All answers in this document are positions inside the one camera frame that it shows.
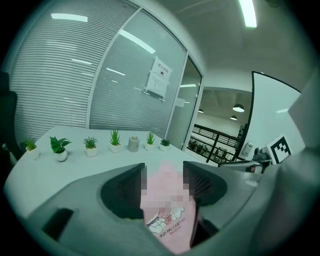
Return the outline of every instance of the door frame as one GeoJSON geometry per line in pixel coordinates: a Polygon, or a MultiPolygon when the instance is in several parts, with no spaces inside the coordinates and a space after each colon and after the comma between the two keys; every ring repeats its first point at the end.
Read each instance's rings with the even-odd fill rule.
{"type": "Polygon", "coordinates": [[[182,147],[182,151],[186,151],[187,149],[187,146],[188,146],[188,143],[189,143],[189,140],[190,140],[190,137],[191,137],[191,133],[194,129],[194,126],[195,126],[195,123],[196,123],[196,119],[197,119],[197,116],[198,116],[198,110],[200,108],[200,103],[201,103],[201,99],[202,99],[202,94],[204,92],[204,84],[202,83],[202,75],[201,73],[199,72],[200,76],[201,76],[201,81],[200,81],[200,90],[199,90],[199,93],[198,93],[198,98],[196,100],[196,104],[195,104],[195,107],[194,107],[194,111],[193,111],[193,115],[192,115],[192,119],[191,119],[191,122],[190,122],[190,126],[189,126],[189,129],[188,129],[188,132],[186,134],[186,137],[185,137],[185,140],[184,140],[184,143],[183,143],[183,147],[182,147]]]}
{"type": "Polygon", "coordinates": [[[181,75],[180,75],[179,85],[178,85],[178,88],[177,88],[176,93],[175,93],[175,98],[174,98],[174,101],[173,101],[173,106],[172,106],[172,109],[171,109],[171,114],[170,114],[170,117],[169,117],[168,125],[166,126],[165,134],[164,134],[164,138],[165,138],[165,139],[167,138],[167,135],[168,135],[168,132],[169,132],[169,128],[170,128],[170,125],[171,125],[171,120],[172,120],[172,117],[173,117],[173,115],[174,115],[174,111],[175,111],[175,109],[176,109],[176,102],[177,102],[177,98],[178,98],[178,95],[179,95],[179,91],[180,91],[180,86],[181,86],[181,83],[182,83],[182,79],[183,79],[184,74],[185,74],[185,69],[186,69],[186,65],[187,65],[187,60],[188,60],[188,57],[189,57],[189,51],[186,50],[185,53],[186,53],[186,54],[185,54],[185,60],[184,60],[182,72],[181,72],[181,75]]]}
{"type": "Polygon", "coordinates": [[[199,73],[199,75],[201,77],[201,80],[200,80],[200,88],[199,88],[198,97],[196,99],[196,103],[195,103],[195,106],[194,106],[194,111],[193,111],[193,114],[192,114],[192,118],[191,118],[191,121],[190,121],[188,132],[186,133],[186,137],[185,137],[184,142],[183,142],[183,146],[182,146],[182,149],[181,149],[182,151],[185,151],[186,148],[187,148],[187,145],[188,145],[187,143],[188,143],[188,141],[189,141],[189,139],[191,137],[191,133],[192,133],[193,127],[194,127],[194,125],[196,123],[198,110],[199,110],[199,107],[200,107],[202,94],[203,94],[203,91],[204,91],[204,85],[202,83],[203,74],[197,68],[197,66],[194,63],[194,61],[192,60],[192,56],[189,54],[188,50],[186,51],[186,53],[187,53],[187,55],[186,55],[186,58],[185,58],[185,61],[184,61],[184,65],[183,65],[183,69],[182,69],[182,73],[181,73],[181,76],[180,76],[179,86],[178,86],[178,89],[177,89],[177,92],[176,92],[176,95],[175,95],[175,99],[174,99],[172,110],[171,110],[171,115],[170,115],[170,118],[169,118],[168,125],[166,127],[165,136],[164,136],[164,138],[167,138],[167,135],[168,135],[168,132],[169,132],[169,128],[170,128],[170,124],[171,124],[171,120],[172,120],[172,117],[173,117],[173,114],[174,114],[174,111],[175,111],[175,108],[176,108],[176,101],[177,101],[177,98],[178,98],[178,95],[179,95],[180,86],[181,86],[183,77],[185,75],[185,69],[186,69],[186,65],[187,65],[187,60],[189,58],[190,61],[192,62],[192,64],[194,65],[194,67],[196,68],[196,70],[198,71],[198,73],[199,73]]]}

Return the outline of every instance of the paper sign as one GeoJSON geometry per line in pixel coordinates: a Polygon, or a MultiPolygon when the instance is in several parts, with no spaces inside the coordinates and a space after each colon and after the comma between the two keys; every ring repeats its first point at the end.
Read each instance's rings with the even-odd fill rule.
{"type": "Polygon", "coordinates": [[[149,76],[148,84],[146,85],[146,90],[158,94],[162,97],[166,95],[168,88],[168,82],[162,80],[156,74],[151,73],[149,76]]]}
{"type": "Polygon", "coordinates": [[[185,106],[185,99],[184,98],[176,98],[175,105],[177,107],[183,108],[185,106]]]}
{"type": "Polygon", "coordinates": [[[162,97],[166,95],[172,69],[162,62],[157,56],[150,71],[146,90],[162,97]]]}

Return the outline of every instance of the black railing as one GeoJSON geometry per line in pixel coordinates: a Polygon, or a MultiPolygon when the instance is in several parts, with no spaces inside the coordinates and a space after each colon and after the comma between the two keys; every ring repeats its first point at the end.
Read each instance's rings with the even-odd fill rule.
{"type": "Polygon", "coordinates": [[[207,158],[207,163],[209,161],[213,161],[217,164],[220,164],[224,162],[236,161],[237,159],[244,160],[240,157],[235,157],[234,153],[228,152],[226,149],[217,147],[217,143],[219,142],[221,144],[237,149],[240,142],[238,138],[198,124],[194,125],[192,132],[212,140],[211,144],[199,138],[191,136],[187,147],[189,150],[207,158]]]}

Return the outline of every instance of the green plant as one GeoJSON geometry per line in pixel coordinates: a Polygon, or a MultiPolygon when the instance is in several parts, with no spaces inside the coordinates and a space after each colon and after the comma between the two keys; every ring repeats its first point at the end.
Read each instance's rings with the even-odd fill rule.
{"type": "Polygon", "coordinates": [[[146,137],[146,143],[149,145],[153,145],[155,142],[155,135],[153,132],[149,131],[147,137],[146,137]]]}
{"type": "Polygon", "coordinates": [[[96,148],[96,143],[98,142],[95,137],[88,137],[83,140],[85,148],[87,150],[92,150],[96,148]]]}
{"type": "Polygon", "coordinates": [[[36,140],[34,138],[30,138],[30,139],[26,140],[23,144],[26,146],[26,148],[29,151],[32,151],[37,148],[35,143],[36,143],[36,140]]]}
{"type": "Polygon", "coordinates": [[[61,154],[66,149],[65,146],[70,144],[71,142],[66,140],[66,138],[62,138],[57,140],[56,137],[50,137],[51,148],[55,154],[61,154]]]}
{"type": "Polygon", "coordinates": [[[110,143],[113,146],[118,146],[120,144],[120,135],[118,130],[111,131],[111,140],[110,143]]]}
{"type": "Polygon", "coordinates": [[[170,146],[170,141],[167,139],[163,139],[163,140],[161,140],[161,145],[168,147],[168,146],[170,146]]]}

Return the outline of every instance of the window blinds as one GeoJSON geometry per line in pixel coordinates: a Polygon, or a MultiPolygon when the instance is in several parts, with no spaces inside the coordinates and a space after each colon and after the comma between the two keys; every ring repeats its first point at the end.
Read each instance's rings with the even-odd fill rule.
{"type": "Polygon", "coordinates": [[[123,30],[110,48],[97,78],[89,127],[153,131],[163,138],[187,51],[143,11],[123,30]],[[172,69],[164,98],[145,91],[156,56],[172,69]]]}
{"type": "Polygon", "coordinates": [[[30,28],[11,72],[18,143],[56,125],[85,127],[98,65],[138,7],[121,0],[54,0],[30,28]]]}

